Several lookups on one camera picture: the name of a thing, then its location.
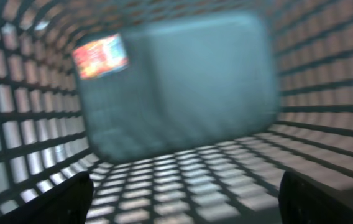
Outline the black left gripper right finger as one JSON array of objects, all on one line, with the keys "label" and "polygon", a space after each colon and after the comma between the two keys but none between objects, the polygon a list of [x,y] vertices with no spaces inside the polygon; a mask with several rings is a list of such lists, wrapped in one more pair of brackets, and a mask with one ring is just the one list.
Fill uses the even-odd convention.
[{"label": "black left gripper right finger", "polygon": [[283,174],[278,207],[283,224],[353,224],[353,209],[294,172]]}]

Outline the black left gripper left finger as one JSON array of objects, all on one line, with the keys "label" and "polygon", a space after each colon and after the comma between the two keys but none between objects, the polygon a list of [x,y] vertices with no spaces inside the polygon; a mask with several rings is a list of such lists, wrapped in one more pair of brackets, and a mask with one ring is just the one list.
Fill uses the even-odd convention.
[{"label": "black left gripper left finger", "polygon": [[87,171],[0,217],[0,224],[84,224],[94,186]]}]

